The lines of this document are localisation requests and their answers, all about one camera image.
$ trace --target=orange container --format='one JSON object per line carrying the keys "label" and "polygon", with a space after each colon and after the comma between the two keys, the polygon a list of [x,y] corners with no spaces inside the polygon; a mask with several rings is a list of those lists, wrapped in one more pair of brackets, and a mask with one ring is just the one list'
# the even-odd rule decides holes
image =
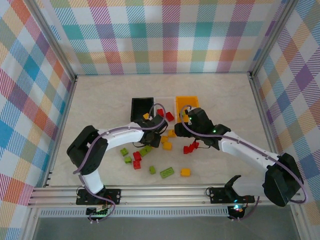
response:
{"label": "orange container", "polygon": [[[175,97],[175,106],[176,106],[176,115],[177,115],[177,122],[181,123],[180,119],[180,112],[183,106],[185,105],[191,105],[192,107],[198,108],[199,102],[197,96],[176,96]],[[184,122],[188,122],[188,116],[185,115],[183,117]]]}

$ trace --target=plaid fabric backdrop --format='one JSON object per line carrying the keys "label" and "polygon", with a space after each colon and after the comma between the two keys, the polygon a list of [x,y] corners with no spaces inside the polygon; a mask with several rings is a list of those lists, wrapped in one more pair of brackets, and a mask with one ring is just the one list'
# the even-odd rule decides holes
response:
{"label": "plaid fabric backdrop", "polygon": [[275,15],[273,16],[273,19],[272,19],[267,31],[265,32],[265,35],[264,35],[264,37],[263,37],[263,39],[262,39],[262,41],[260,43],[260,46],[259,46],[258,50],[256,51],[256,53],[254,55],[253,61],[252,61],[251,65],[250,65],[250,67],[248,69],[249,72],[251,72],[254,69],[254,67],[255,67],[255,65],[257,63],[257,60],[258,60],[258,58],[259,58],[259,56],[261,54],[261,51],[266,46],[266,43],[269,41],[270,34],[273,31],[274,27],[276,26],[276,23],[278,22],[278,20],[279,20],[279,18],[281,16],[282,12],[284,11],[284,8],[285,8],[286,4],[288,3],[288,1],[289,0],[281,0],[281,3],[279,5]]}
{"label": "plaid fabric backdrop", "polygon": [[305,206],[320,238],[320,0],[300,0],[257,85],[280,152],[298,160],[310,190]]}
{"label": "plaid fabric backdrop", "polygon": [[51,9],[44,9],[42,0],[37,2],[74,71],[86,75],[247,72],[268,15],[279,5],[275,0],[51,0]]}
{"label": "plaid fabric backdrop", "polygon": [[23,0],[0,0],[0,240],[18,238],[70,87]]}

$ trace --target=robotic arm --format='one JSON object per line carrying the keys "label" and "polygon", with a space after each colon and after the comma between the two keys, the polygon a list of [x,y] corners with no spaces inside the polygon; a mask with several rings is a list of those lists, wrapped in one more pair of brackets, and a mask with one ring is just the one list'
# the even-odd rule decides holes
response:
{"label": "robotic arm", "polygon": [[240,138],[230,128],[222,124],[214,125],[200,107],[187,109],[185,114],[189,121],[177,123],[174,126],[178,137],[193,137],[201,140],[207,146],[241,158],[264,174],[264,181],[241,175],[234,176],[224,186],[229,199],[235,200],[239,196],[265,195],[274,204],[284,207],[298,192],[301,186],[297,180],[303,184],[303,179],[291,155],[284,153],[279,156],[266,151]]}
{"label": "robotic arm", "polygon": [[[254,146],[237,136],[230,128],[222,124],[214,125],[205,111],[199,107],[187,109],[185,114],[188,115],[189,121],[177,123],[174,126],[178,137],[192,137],[203,141],[209,147],[241,158],[264,174],[262,182],[241,175],[234,176],[224,187],[225,194],[231,201],[239,196],[265,195],[274,204],[284,207],[300,189],[300,184],[288,173],[289,169],[303,183],[296,162],[291,155],[285,153],[278,156],[276,153]],[[147,129],[154,126],[158,127],[152,130]],[[161,134],[164,132],[163,129],[167,126],[168,123],[163,121],[160,115],[149,120],[140,119],[131,122],[113,131],[97,130],[90,125],[85,127],[73,141],[67,154],[73,164],[80,169],[79,173],[86,187],[92,193],[102,196],[105,187],[100,179],[98,167],[105,152],[131,142],[139,142],[157,148]],[[86,158],[91,144],[94,145]]]}
{"label": "robotic arm", "polygon": [[[152,128],[152,130],[142,130],[141,128]],[[79,136],[69,146],[66,153],[77,168],[81,168],[79,173],[87,188],[94,194],[104,189],[100,179],[98,167],[106,151],[126,144],[139,142],[155,148],[159,147],[161,141],[161,131],[167,128],[168,123],[160,115],[156,115],[151,120],[137,120],[130,122],[123,127],[115,128],[113,131],[106,129],[95,129],[92,125],[86,126]],[[92,147],[85,164],[83,161],[93,141],[101,136]]]}

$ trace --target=white floor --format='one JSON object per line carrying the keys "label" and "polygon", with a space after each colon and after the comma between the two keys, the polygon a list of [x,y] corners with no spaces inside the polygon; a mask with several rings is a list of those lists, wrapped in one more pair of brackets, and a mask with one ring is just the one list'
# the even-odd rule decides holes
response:
{"label": "white floor", "polygon": [[[68,146],[87,125],[110,129],[130,122],[134,97],[198,96],[199,105],[214,124],[223,124],[242,138],[269,149],[255,100],[246,74],[153,74],[119,76],[81,76],[78,79],[71,109],[50,180],[51,186],[80,185],[72,172],[76,166],[66,154]],[[171,138],[172,151],[155,148],[134,170],[125,164],[120,149],[130,156],[139,148],[131,143],[108,151],[99,172],[105,185],[221,184],[234,175],[262,175],[240,159],[214,148],[197,149],[183,154],[191,138]],[[156,174],[149,174],[149,166]],[[175,174],[162,179],[159,172],[173,167]],[[190,168],[190,177],[181,177],[181,168]]]}

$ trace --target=yellow lego brick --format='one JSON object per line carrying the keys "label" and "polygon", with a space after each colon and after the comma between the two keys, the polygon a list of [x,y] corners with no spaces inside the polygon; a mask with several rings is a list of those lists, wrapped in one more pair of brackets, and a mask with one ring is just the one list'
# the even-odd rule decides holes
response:
{"label": "yellow lego brick", "polygon": [[145,120],[149,119],[149,113],[146,113],[145,115],[143,115],[143,117]]}
{"label": "yellow lego brick", "polygon": [[168,137],[167,136],[162,136],[161,137],[161,143],[164,144],[166,142],[168,142]]}
{"label": "yellow lego brick", "polygon": [[166,142],[164,142],[164,143],[163,143],[162,148],[163,148],[164,150],[168,150],[168,151],[170,151],[170,150],[172,149],[172,143],[171,143],[171,142],[166,141]]}
{"label": "yellow lego brick", "polygon": [[175,134],[175,130],[171,129],[168,132],[168,137],[169,138],[175,138],[177,135]]}
{"label": "yellow lego brick", "polygon": [[180,175],[181,177],[190,177],[191,171],[190,168],[182,168]]}

